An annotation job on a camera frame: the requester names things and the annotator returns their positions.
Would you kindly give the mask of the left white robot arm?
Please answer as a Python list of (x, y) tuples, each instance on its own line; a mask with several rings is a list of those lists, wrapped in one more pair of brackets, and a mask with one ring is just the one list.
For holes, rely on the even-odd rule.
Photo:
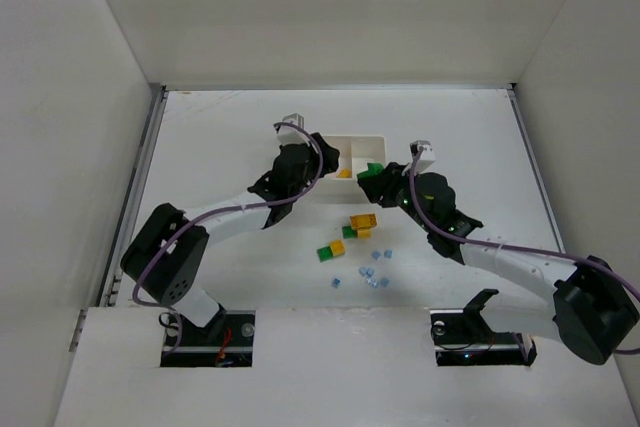
[(180, 210), (157, 206), (125, 251), (120, 266), (149, 305), (173, 311), (174, 318), (202, 330), (216, 329), (225, 309), (194, 285), (207, 248), (240, 234), (269, 229), (315, 183), (338, 170), (340, 151), (319, 133), (289, 129), (269, 171), (242, 194), (209, 207)]

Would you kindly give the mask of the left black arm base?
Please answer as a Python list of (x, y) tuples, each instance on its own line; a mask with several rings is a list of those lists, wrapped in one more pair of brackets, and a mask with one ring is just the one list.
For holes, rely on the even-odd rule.
[(248, 368), (253, 363), (256, 312), (227, 311), (211, 326), (199, 328), (169, 313), (159, 315), (164, 329), (160, 366), (164, 368)]

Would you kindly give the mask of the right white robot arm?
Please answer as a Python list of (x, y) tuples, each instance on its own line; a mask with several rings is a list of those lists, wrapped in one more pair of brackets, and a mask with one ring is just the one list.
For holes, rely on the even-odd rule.
[(536, 296), (525, 305), (511, 302), (494, 287), (481, 302), (468, 304), (472, 329), (482, 333), (519, 331), (562, 343), (580, 359), (602, 365), (639, 322), (634, 291), (608, 264), (594, 256), (509, 246), (481, 221), (456, 206), (447, 179), (437, 173), (412, 175), (408, 166), (371, 164), (357, 176), (367, 199), (399, 208), (427, 234), (442, 257), (481, 269)]

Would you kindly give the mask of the yellow arched lego brick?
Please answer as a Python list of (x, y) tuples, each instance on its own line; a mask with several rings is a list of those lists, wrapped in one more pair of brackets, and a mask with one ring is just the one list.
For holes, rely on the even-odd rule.
[(351, 216), (350, 226), (356, 232), (358, 239), (368, 239), (372, 235), (372, 230), (377, 226), (376, 215), (371, 213)]

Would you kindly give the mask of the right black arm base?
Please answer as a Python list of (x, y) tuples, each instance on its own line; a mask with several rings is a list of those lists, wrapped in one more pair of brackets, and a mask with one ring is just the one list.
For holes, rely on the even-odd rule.
[(438, 367), (533, 365), (537, 347), (531, 336), (495, 332), (481, 316), (498, 293), (497, 289), (483, 289), (462, 308), (430, 311), (430, 336)]

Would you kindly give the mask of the green lego brick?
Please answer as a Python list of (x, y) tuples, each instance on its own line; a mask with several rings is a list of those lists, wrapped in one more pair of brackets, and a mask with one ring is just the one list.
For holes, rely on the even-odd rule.
[(366, 169), (357, 174), (357, 179), (364, 179), (379, 175), (384, 171), (384, 165), (381, 163), (370, 162), (366, 164)]
[(357, 237), (357, 232), (350, 225), (342, 227), (342, 236), (344, 239), (352, 239)]
[(316, 253), (320, 262), (326, 262), (333, 258), (333, 252), (329, 246), (319, 248)]

